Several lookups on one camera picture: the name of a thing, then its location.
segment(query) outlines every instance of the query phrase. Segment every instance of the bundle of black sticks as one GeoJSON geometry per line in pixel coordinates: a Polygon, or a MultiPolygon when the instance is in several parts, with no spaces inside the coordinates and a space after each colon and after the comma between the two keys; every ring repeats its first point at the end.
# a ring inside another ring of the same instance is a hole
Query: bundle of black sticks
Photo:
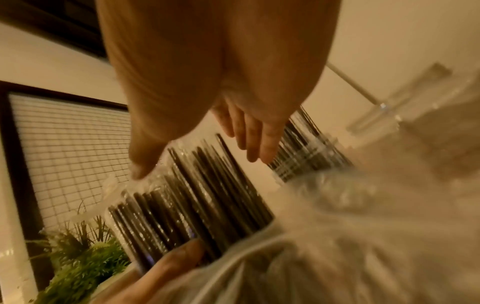
{"type": "Polygon", "coordinates": [[[352,163],[325,136],[304,108],[287,122],[276,158],[268,166],[287,182],[305,173],[349,167],[352,163]]]}
{"type": "Polygon", "coordinates": [[[193,151],[169,149],[172,166],[155,189],[122,193],[108,213],[123,246],[142,271],[192,238],[212,262],[237,241],[266,227],[273,215],[220,135],[193,151]]]}

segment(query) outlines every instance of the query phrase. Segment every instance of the hand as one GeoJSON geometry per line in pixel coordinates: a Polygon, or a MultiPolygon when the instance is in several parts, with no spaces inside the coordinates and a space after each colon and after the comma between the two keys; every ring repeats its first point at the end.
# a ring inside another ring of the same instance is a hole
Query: hand
{"type": "Polygon", "coordinates": [[[340,0],[97,0],[131,114],[132,177],[208,110],[249,161],[270,163],[315,87],[340,0]]]}
{"type": "Polygon", "coordinates": [[[144,276],[127,273],[91,304],[146,304],[166,283],[192,270],[203,255],[201,242],[191,240],[162,257],[144,276]]]}

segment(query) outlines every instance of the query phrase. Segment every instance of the clear plastic bag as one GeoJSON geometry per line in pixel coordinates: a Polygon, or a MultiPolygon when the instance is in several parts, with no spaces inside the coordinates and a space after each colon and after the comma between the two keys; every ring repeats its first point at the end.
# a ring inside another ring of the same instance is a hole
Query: clear plastic bag
{"type": "Polygon", "coordinates": [[[479,303],[477,218],[352,171],[297,178],[276,218],[150,303],[479,303]]]}

